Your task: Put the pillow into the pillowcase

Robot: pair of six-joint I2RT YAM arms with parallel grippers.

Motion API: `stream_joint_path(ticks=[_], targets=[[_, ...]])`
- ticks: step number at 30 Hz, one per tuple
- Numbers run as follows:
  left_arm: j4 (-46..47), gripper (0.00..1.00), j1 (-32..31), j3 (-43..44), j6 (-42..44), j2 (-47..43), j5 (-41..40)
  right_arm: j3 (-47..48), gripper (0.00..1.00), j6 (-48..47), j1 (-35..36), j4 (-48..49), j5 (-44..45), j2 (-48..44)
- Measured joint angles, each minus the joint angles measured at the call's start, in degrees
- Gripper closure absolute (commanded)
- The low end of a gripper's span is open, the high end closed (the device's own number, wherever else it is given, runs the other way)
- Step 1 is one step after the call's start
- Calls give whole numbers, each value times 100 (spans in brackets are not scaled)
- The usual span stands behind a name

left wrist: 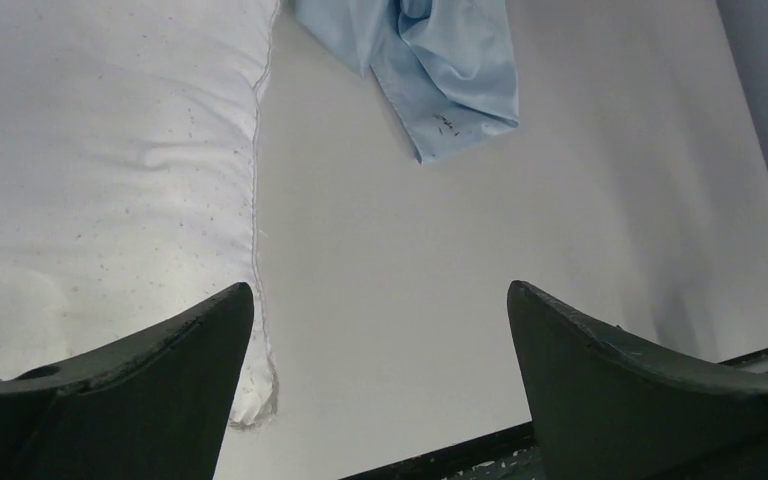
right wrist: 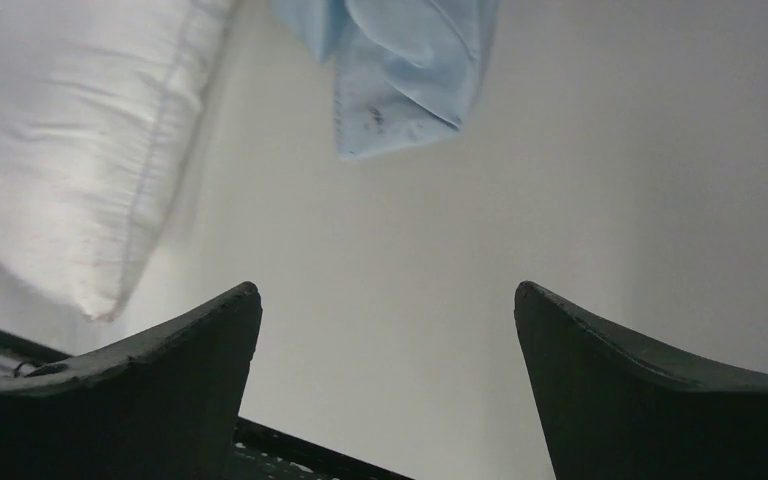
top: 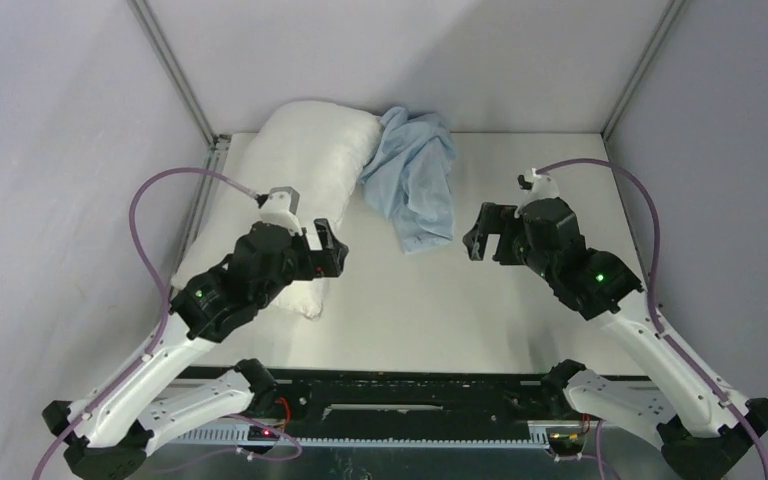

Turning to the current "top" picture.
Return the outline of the white pillow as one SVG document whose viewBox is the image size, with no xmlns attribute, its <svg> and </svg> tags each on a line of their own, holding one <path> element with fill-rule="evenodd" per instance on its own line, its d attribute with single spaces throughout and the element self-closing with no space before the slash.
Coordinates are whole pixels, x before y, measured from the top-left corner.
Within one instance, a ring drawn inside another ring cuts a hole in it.
<svg viewBox="0 0 768 480">
<path fill-rule="evenodd" d="M 258 193 L 289 186 L 300 195 L 296 215 L 310 234 L 325 218 L 338 230 L 364 166 L 383 127 L 371 113 L 321 101 L 278 108 L 256 136 L 233 135 L 223 175 Z M 171 283 L 177 290 L 232 252 L 259 218 L 256 203 L 222 185 L 206 223 L 188 248 Z"/>
</svg>

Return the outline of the light blue pillowcase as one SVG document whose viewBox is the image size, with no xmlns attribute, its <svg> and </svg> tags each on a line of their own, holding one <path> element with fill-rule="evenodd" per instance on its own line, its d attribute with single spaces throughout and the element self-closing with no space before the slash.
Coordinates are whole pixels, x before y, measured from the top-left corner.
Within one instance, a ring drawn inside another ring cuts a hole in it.
<svg viewBox="0 0 768 480">
<path fill-rule="evenodd" d="M 365 202 L 392 223 L 406 254 L 451 243 L 450 174 L 458 153 L 447 123 L 437 113 L 412 117 L 396 106 L 380 124 L 379 146 L 359 177 Z"/>
</svg>

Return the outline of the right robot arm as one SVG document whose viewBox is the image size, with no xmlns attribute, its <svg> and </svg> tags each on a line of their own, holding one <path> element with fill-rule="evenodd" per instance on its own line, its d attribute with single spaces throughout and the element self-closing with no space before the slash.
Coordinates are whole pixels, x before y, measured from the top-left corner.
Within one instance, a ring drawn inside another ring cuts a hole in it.
<svg viewBox="0 0 768 480">
<path fill-rule="evenodd" d="M 526 266 L 553 295 L 607 333 L 656 385 L 646 393 L 616 384 L 567 359 L 543 377 L 545 411 L 606 420 L 656 448 L 682 479 L 721 479 L 768 431 L 768 399 L 731 388 L 649 310 L 641 280 L 616 255 L 586 244 L 577 217 L 560 198 L 524 206 L 482 204 L 464 235 L 469 258 Z"/>
</svg>

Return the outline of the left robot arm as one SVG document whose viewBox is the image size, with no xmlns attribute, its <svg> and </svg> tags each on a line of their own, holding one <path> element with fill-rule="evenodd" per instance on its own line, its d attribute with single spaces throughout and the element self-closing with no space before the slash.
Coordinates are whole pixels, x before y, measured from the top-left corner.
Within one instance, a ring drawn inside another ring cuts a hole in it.
<svg viewBox="0 0 768 480">
<path fill-rule="evenodd" d="M 219 378 L 166 400 L 159 394 L 197 359 L 252 322 L 294 282 L 337 278 L 349 253 L 326 219 L 313 223 L 320 241 L 304 232 L 255 223 L 232 253 L 191 278 L 172 299 L 169 314 L 111 383 L 73 402 L 51 402 L 42 412 L 64 460 L 81 479 L 126 479 L 158 449 L 222 417 L 264 416 L 276 403 L 277 382 L 256 359 L 244 359 Z"/>
</svg>

